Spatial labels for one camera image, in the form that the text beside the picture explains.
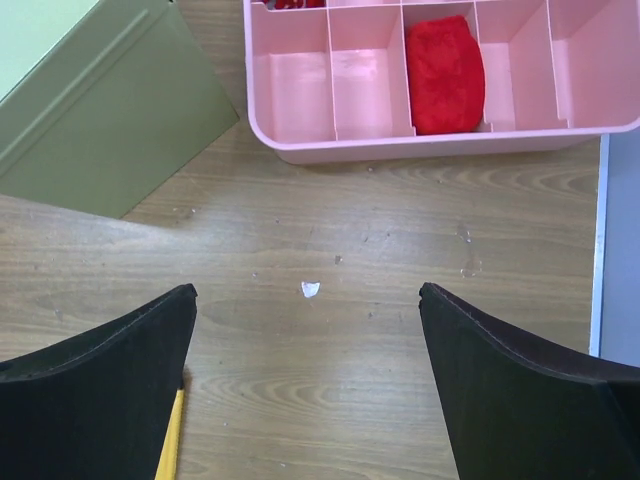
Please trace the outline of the green metal tool chest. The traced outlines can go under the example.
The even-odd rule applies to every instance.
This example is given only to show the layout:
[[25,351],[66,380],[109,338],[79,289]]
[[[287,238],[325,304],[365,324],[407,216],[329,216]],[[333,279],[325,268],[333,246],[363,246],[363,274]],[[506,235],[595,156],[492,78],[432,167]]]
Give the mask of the green metal tool chest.
[[1,5],[1,191],[119,218],[237,113],[174,1]]

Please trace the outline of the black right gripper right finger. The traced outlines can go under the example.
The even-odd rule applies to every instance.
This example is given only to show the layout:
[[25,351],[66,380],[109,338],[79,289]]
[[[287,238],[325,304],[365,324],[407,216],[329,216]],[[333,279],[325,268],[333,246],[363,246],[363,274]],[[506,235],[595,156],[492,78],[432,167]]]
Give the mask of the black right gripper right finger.
[[546,340],[437,284],[419,295],[460,478],[638,478],[638,368]]

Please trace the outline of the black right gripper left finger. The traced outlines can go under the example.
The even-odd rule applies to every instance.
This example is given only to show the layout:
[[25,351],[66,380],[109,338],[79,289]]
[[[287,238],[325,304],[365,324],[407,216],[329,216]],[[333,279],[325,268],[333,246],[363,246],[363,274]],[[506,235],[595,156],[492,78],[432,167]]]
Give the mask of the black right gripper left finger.
[[179,285],[1,364],[4,479],[152,479],[196,319]]

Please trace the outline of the yellow utility knife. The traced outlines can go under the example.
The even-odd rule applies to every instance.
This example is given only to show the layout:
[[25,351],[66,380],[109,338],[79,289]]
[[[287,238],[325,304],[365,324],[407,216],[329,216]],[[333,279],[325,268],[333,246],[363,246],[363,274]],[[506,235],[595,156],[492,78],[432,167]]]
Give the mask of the yellow utility knife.
[[185,384],[182,383],[176,392],[160,460],[155,475],[155,480],[176,479],[184,397]]

